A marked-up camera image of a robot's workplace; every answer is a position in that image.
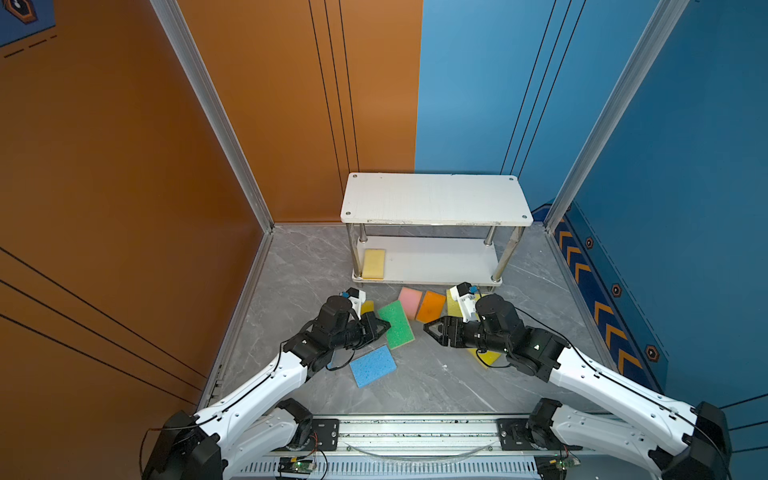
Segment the blue sponge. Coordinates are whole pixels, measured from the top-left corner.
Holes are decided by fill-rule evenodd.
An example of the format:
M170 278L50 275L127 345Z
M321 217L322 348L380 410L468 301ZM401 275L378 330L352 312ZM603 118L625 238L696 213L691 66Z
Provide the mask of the blue sponge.
M381 346L349 364L357 386L362 388L397 369L389 348Z

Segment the pink sponge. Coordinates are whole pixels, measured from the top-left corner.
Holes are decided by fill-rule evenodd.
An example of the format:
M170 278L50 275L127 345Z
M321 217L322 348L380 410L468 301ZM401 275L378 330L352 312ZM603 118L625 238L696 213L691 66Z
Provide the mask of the pink sponge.
M402 309L406 312L406 317L408 317L409 320L415 319L416 312L419 311L419 304L422 301L422 293L413 288L404 286L402 290L400 290L400 296L397 297L397 299L400 300Z

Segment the orange wall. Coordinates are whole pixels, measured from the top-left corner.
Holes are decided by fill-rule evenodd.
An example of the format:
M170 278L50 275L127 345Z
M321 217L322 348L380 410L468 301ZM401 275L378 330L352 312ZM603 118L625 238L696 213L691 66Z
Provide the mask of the orange wall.
M0 318L0 476L137 478L145 429L194 411L261 232L150 3L55 13L0 55L0 247L191 368L0 251L0 280L157 367L3 284L1 314L168 391Z
M275 221L339 221L350 171L413 171L420 1L179 3Z

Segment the gray marble floor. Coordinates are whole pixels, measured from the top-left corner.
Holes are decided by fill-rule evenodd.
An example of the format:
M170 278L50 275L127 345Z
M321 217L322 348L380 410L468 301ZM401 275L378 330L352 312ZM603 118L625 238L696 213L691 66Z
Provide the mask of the gray marble floor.
M370 234L457 236L482 238L478 227L371 227ZM510 229L499 229L495 240L503 250ZM597 349L568 290L566 279L541 225L529 227L503 275L496 293L541 321L560 330L588 355ZM330 295L355 286L344 227L277 227L246 321L227 364L222 395L259 372L276 354L278 344L314 318ZM411 286L445 294L443 286ZM395 300L400 285L364 284L376 309ZM412 323L415 341L392 351L397 370L359 389L349 367L323 370L291 396L311 412L530 412L546 396L585 411L600 411L575 393L515 369L486 369L464 349L440 346ZM358 351L356 357L386 339ZM501 358L498 364L503 365Z

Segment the white shelf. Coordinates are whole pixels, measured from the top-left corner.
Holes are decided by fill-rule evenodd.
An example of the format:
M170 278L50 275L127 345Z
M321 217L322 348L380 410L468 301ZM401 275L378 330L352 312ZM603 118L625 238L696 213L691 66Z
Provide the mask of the white shelf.
M496 249L486 246L483 239L368 237L367 242L357 244L361 262L368 248L386 251L384 280L363 280L364 283L500 285L491 281L498 265Z
M343 223L528 227L533 216L517 177L349 174Z

